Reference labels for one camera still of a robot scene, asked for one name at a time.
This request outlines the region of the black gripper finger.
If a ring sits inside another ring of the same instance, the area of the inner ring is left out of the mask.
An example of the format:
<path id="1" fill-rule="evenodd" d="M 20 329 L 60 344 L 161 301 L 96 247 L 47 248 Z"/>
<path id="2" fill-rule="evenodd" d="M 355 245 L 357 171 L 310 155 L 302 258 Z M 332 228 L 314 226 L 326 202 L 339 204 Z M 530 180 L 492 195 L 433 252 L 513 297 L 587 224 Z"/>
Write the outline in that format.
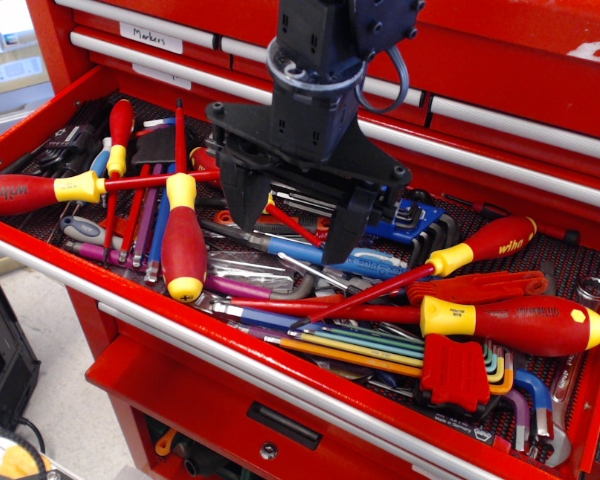
<path id="1" fill-rule="evenodd" d="M 235 223 L 251 232 L 268 201 L 271 179 L 267 171 L 275 165 L 268 153 L 240 156 L 220 153 L 220 180 Z"/>
<path id="2" fill-rule="evenodd" d="M 355 185 L 336 203 L 329 233 L 323 249 L 325 264 L 341 264 L 358 245 L 367 226 L 380 219 L 376 205 L 380 188 L 377 185 Z"/>

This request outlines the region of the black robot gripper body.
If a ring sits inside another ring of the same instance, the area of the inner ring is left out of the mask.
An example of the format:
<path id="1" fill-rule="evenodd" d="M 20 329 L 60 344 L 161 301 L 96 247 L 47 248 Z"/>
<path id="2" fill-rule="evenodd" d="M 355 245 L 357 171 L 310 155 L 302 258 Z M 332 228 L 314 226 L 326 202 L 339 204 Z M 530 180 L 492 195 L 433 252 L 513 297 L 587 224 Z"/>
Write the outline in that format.
<path id="1" fill-rule="evenodd" d="M 220 153 L 270 154 L 267 171 L 274 182 L 336 203 L 355 185 L 377 185 L 380 212 L 396 209 L 408 170 L 374 145 L 361 131 L 358 111 L 365 101 L 361 74 L 275 77 L 268 105 L 210 104 L 209 146 Z"/>

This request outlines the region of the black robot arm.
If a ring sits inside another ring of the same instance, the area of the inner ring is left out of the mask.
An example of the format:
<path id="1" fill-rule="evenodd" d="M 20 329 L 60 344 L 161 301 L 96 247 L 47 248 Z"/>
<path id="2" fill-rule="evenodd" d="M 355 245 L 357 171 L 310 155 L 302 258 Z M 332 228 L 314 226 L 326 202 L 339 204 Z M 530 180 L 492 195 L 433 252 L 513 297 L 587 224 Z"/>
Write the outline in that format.
<path id="1" fill-rule="evenodd" d="M 216 102 L 209 148 L 236 224 L 251 231 L 273 184 L 334 208 L 323 260 L 345 261 L 368 225 L 391 219 L 409 170 L 361 131 L 358 112 L 369 63 L 393 61 L 409 75 L 398 45 L 415 35 L 418 1 L 284 1 L 267 49 L 272 102 Z"/>

